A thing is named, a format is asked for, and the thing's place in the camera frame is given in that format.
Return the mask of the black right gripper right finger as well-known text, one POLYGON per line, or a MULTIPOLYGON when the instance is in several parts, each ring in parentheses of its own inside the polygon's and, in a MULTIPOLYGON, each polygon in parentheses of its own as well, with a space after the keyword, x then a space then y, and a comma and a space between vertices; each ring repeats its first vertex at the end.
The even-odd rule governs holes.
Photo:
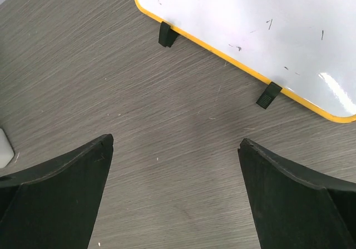
POLYGON ((355 183, 247 138, 238 155, 261 248, 355 248, 355 183))

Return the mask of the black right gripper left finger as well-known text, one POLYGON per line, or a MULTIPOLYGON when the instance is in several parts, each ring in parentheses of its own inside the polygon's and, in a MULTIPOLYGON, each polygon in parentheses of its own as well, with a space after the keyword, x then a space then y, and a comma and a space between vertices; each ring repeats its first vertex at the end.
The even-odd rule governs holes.
POLYGON ((1 177, 1 248, 87 248, 113 155, 105 134, 1 177))

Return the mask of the yellow framed whiteboard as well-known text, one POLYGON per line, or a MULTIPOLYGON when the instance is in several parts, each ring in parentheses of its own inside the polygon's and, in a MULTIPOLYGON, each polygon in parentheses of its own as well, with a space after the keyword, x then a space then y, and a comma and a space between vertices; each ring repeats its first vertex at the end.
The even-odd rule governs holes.
POLYGON ((176 32, 313 112, 355 121, 355 0, 135 0, 176 32))

